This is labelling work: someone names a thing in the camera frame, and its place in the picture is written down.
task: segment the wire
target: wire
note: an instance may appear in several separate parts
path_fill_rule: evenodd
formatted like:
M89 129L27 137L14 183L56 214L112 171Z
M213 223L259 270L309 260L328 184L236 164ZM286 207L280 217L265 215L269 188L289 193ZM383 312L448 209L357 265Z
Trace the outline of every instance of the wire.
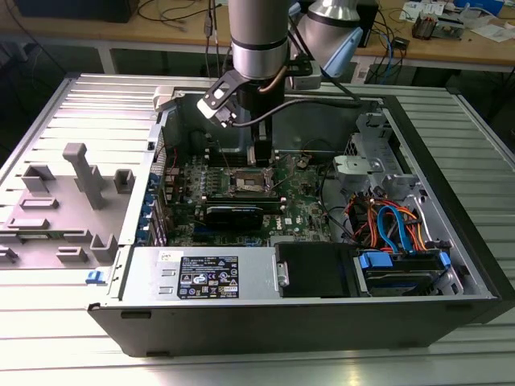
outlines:
M35 39L35 37L19 22L19 20L16 18L16 16L14 16L14 13L13 13L13 10L9 7L9 4L7 3L7 0L3 0L3 2L6 4L6 8L7 8L7 12L9 12L11 18L14 20L14 22L16 24L18 24L18 27L23 31L25 32L25 34L31 38L31 40L36 44L38 45L41 50L43 50L43 52L48 56L48 59L50 59L64 74L67 72L63 66L61 66L59 64L59 62L52 56L48 53L48 51L45 49L45 47L43 47L41 45L41 43L39 43L38 40Z
M159 159L159 155L161 155L161 152L163 151L163 149L165 149L165 145L164 145L164 143L163 143L163 145L159 148L158 152L155 154L154 160Z
M359 106L355 106L355 105L349 106L348 105L349 102L345 102L345 101L344 102L336 102L336 101L329 101L329 100L325 101L323 99L309 99L309 98L306 98L306 99L294 99L292 101L285 102L282 105L279 105L279 106L271 109L267 113L264 113L263 115L261 115L260 117L258 117L256 119L253 119L252 121L247 121L247 122L243 122L243 123L229 122L229 125L232 126L232 127L249 127L249 126L252 126L252 125L256 125L259 122L264 121L266 118L271 117L272 115L278 113L281 110L284 110L287 107L290 107L292 105L299 105L301 103L312 103L312 104L315 104L315 105L326 105L326 106L331 106L331 107L343 107L343 108L359 107Z
M331 209L328 210L328 213L334 211L335 209L341 209L343 211L345 209L345 207L332 207Z
M167 18L166 16L163 16L163 18L150 18L148 16L145 16L143 13L142 13L142 9L147 6L148 4L154 2L155 0L146 0L146 2L144 2L142 5L140 5L138 7L138 15L141 17L141 18L144 18L145 20L149 20L151 22L175 22L177 20L184 20L185 18L190 18L191 16L195 16L197 14L203 14L204 12L206 12L208 10L208 8L205 8L203 10L198 10L196 12L192 12L190 14L186 14L184 16L179 16L177 18ZM169 10L174 10L175 8L168 8L167 10L164 10L163 11L163 15L166 14Z
M157 11L159 13L159 17L161 18L161 23L163 25L171 27L171 28L175 28L182 32L186 32L187 31L186 27L176 25L176 24L168 24L168 23L184 24L185 22L183 20L174 20L173 22L167 21L166 20L167 12L170 12L173 10L183 10L183 9L189 8L190 6L194 5L196 3L196 1L197 0L192 0L192 2L190 2L187 6L174 6L172 8L167 8L165 10L161 10L161 7L159 6L159 0L155 0L155 8L157 9Z
M357 231L355 231L355 232L354 232L354 235L353 235L353 236L354 236L354 237L358 236L358 235L361 233L361 231L363 231L363 230L365 229L365 227L366 227L367 225L369 225L369 222L368 222L368 221L367 221L366 223L364 223L363 225L361 225L361 226L360 226L360 228L359 228Z
M288 38L290 38L290 41L293 43L293 45L295 46L295 49L297 50L297 52L299 54L302 54L303 53L303 49L300 47L300 44L299 42L297 41L297 39L294 37L294 35L291 33L290 30L288 30Z
M385 9L382 9L381 11L383 11L383 10L389 10L390 11L388 13L388 17L393 22L402 24L402 23L405 23L406 21L411 21L411 22L415 21L414 18L412 18L411 15L407 11L403 10L402 8L385 8ZM406 14L405 15L406 19L405 20L396 20L395 18L392 18L392 13L393 12L397 12L398 10L400 10L401 13L404 12Z
M218 77L221 77L220 72L220 47L218 45L218 22L216 20L216 0L212 0L212 7L209 7L212 12L212 21L215 31L215 48L216 48L216 70L218 71Z
M2 143L0 143L0 148L4 149L7 153L12 153L13 150L5 145L3 145Z
M325 184L325 180L328 177L329 169L331 169L332 162L328 163L328 167L325 170L325 174L322 178L322 183L320 184L320 206L322 207L322 210L327 214L328 219L332 221L338 228L340 228L344 233L352 239L352 233L344 227L342 224L340 224L333 216L331 216L331 213L328 211L328 209L325 206L325 202L323 201L323 185Z
M290 19L290 25L293 28L295 35L297 36L297 40L299 41L300 45L303 47L304 53L306 53L306 55L310 58L310 60L315 60L315 57L311 54L309 47L307 46L302 34L300 33L299 29L297 28L295 21L293 20L293 18L291 16L289 16L289 19ZM362 105L361 99L354 92L351 92L348 88L344 87L340 82L336 81L332 76L327 74L326 71L322 68L322 66L320 66L320 71L322 72L322 75L324 78L326 78L331 83L333 83L340 91L344 92L345 95L351 97L354 100L356 107L361 107L361 105Z
M388 24L386 24L386 18L385 18L385 15L382 13L381 8L380 8L377 12L378 12L378 14L381 16L383 23L378 22L378 21L375 21L375 22L374 22L374 24L377 24L378 26L382 26L382 27L384 27L384 28L386 29L386 37L388 38L388 39L387 39L387 41L390 41L390 44L391 44L391 42L393 42L393 40L395 39L395 34L394 34L394 32L393 32L392 28L390 28L390 27L388 26ZM381 34L381 33L383 33L382 31L374 30L374 29L372 29L371 31L372 31L372 32L374 32L374 33L377 33L377 34ZM377 82L379 81L379 75L378 75L379 68L381 67L381 65L383 64L383 62L384 62L384 61L385 61L385 59L386 59L386 56L387 56L387 55L388 55L388 53L389 53L389 48L388 48L386 45L384 45L384 44L383 44L383 42L382 42L381 40L379 40L379 41L381 42L381 44L382 44L382 45L383 45L383 47L385 48L385 54L384 54L384 55L383 55L383 57L381 58L381 62L377 65L376 70L375 70L375 71L373 71L373 72L371 72L371 73L372 73L372 75L370 76L370 78L368 78L368 79L365 81L365 83L366 83L366 84L370 83L370 80L371 80L372 78L374 78L374 73L375 73L375 78L376 78L375 83L377 83Z
M422 246L422 249L424 251L426 251L427 248L426 248L426 244L424 243L424 240L422 238L422 227L420 226L420 224L418 225L418 239L420 240L420 245Z
M222 75L225 74L229 69L229 55L231 55L231 52L233 51L233 44L229 44L229 48L227 49L227 52L225 53L224 57L224 63L222 64Z
M334 146L326 139L323 139L323 138L312 138L310 139L309 141L305 142L301 151L306 151L307 149L307 146L310 144L310 143L313 143L313 142L320 142L320 143L323 143L325 146L327 146L329 148L329 150L331 150L333 153L336 152Z
M210 78L211 73L209 72L209 38L206 38L206 51L204 53L204 58L206 60L206 72L208 73L208 78Z
M415 251L418 251L417 237L415 237L412 227L406 227L406 229L407 229L408 233L411 235L411 237L413 238Z
M388 51L389 51L389 60L388 60L388 64L386 65L386 71L385 71L385 75L383 76L383 78L381 79L381 82L379 82L379 84L384 84L385 83L385 80L386 78L388 77L389 75L389 71L392 67L392 60L393 60L393 49L392 49L392 43L389 41L389 38L388 36L386 36L385 34L383 34L382 32L380 32L380 34L382 37L384 37L386 39L386 42L388 43Z
M275 78L272 80L272 82L266 86L266 87L260 87L257 89L257 92L260 94L267 94L268 92L272 91L282 80L282 78L286 75L286 71L288 71L287 66L282 66Z

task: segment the workbench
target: workbench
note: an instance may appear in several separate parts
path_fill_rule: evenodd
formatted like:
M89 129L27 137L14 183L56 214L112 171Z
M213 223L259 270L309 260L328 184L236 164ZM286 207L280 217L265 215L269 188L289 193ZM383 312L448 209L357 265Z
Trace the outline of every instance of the workbench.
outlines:
M161 7L187 5L186 0L161 0ZM432 39L430 41L413 39L410 22L399 22L399 7L402 0L381 0L386 23L396 35L409 39L404 66L428 68L453 68L474 71L509 72L515 66L515 40L495 43L492 40L465 31L460 41ZM207 6L205 0L193 4L185 10L171 12L169 16L179 17ZM41 44L94 47L98 50L105 73L117 73L113 59L113 50L148 50L167 52L204 52L206 38L204 36L204 14L198 14L187 19L186 32L181 32L163 23L151 22L135 14L126 24L105 23L96 21L80 21L52 18L24 18L18 9L13 9L21 24L33 34ZM143 10L144 14L157 18L155 5L150 4ZM500 17L514 18L515 10L504 8ZM229 46L229 15L227 6L217 9L218 37L224 54ZM210 53L215 52L214 39ZM0 2L0 41L16 43L33 43L13 21L4 2ZM357 62L353 83L363 83L369 67L378 63L385 49L381 45L379 35L372 34L365 48L358 48L352 58Z
M21 174L46 163L65 173L68 141L83 142L104 176L138 174L156 116L158 86L209 80L87 75L65 79L0 170L0 223L24 189ZM362 96L396 96L472 221L515 285L515 157L459 95L444 88L350 85ZM322 92L340 92L324 85ZM131 358L89 317L104 286L88 269L0 270L2 384L511 384L515 311L468 325L428 348L183 358Z

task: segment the circuit board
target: circuit board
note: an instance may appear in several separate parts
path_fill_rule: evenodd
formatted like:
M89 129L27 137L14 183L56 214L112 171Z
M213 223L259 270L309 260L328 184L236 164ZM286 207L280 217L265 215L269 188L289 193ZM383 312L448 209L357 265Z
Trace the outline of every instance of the circuit board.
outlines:
M213 167L201 158L168 170L165 192L170 246L271 246L279 241L330 241L317 195L317 166L297 167L300 155L269 168ZM264 209L262 226L204 232L206 207L234 204Z

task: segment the metal case frame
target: metal case frame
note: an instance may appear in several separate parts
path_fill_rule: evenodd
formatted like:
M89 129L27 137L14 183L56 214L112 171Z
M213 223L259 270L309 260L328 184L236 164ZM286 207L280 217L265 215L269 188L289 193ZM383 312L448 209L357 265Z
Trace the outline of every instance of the metal case frame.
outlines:
M134 304L122 301L132 257L126 246L115 262L109 296L91 304L89 314L126 354L159 356L425 347L458 326L488 322L512 308L515 290L397 98L373 97L384 101L399 140L431 186L492 298Z

